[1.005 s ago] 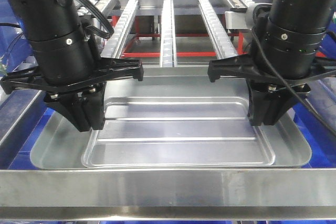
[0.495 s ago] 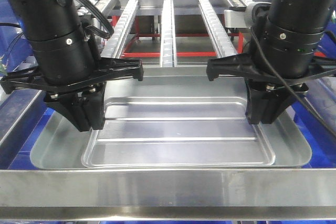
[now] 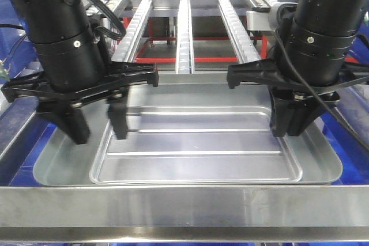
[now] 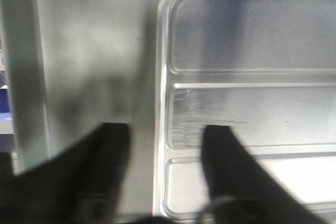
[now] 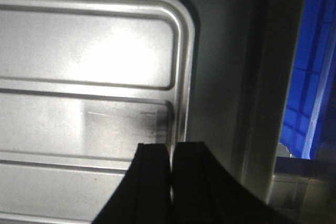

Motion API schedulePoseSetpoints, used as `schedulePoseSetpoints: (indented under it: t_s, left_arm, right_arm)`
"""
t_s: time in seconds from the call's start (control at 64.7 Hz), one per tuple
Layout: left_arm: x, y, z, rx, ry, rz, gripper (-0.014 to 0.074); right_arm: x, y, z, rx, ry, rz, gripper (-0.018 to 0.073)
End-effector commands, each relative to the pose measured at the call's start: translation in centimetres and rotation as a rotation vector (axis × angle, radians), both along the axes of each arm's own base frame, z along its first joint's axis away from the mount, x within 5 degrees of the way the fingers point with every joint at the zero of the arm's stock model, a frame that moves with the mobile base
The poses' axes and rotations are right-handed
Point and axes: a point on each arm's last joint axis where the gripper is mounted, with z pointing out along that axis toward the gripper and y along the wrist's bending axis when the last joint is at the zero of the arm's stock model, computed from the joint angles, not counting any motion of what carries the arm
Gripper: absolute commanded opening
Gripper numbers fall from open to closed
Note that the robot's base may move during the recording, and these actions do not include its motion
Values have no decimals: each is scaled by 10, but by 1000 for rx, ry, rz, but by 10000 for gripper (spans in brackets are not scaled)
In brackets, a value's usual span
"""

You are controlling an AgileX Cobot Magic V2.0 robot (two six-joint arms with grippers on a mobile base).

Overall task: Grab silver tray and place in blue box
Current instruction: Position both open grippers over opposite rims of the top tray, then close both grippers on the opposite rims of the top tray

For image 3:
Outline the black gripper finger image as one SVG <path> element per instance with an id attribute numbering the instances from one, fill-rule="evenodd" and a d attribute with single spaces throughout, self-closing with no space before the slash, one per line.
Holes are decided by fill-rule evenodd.
<path id="1" fill-rule="evenodd" d="M 114 92 L 107 99 L 109 103 L 107 115 L 115 132 L 117 139 L 126 139 L 128 126 L 126 120 L 127 100 L 129 88 L 123 87 L 122 90 Z"/>
<path id="2" fill-rule="evenodd" d="M 68 104 L 38 104 L 37 114 L 55 124 L 76 144 L 87 143 L 90 130 L 80 109 Z"/>
<path id="3" fill-rule="evenodd" d="M 316 98 L 310 96 L 298 100 L 293 93 L 288 94 L 287 108 L 289 136 L 299 136 L 325 110 Z"/>
<path id="4" fill-rule="evenodd" d="M 275 137 L 283 137 L 289 130 L 295 113 L 293 91 L 269 86 L 272 114 L 270 129 Z"/>

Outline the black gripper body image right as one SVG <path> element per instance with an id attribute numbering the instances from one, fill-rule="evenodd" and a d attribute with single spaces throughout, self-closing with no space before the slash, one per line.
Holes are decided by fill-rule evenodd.
<path id="1" fill-rule="evenodd" d="M 336 91 L 341 88 L 363 84 L 368 81 L 368 65 L 344 62 L 338 77 L 328 86 L 313 86 L 317 94 Z M 241 82 L 253 82 L 269 85 L 281 90 L 293 90 L 308 93 L 309 90 L 300 82 L 282 75 L 275 61 L 271 59 L 230 65 L 227 72 L 227 82 L 230 89 L 239 86 Z"/>

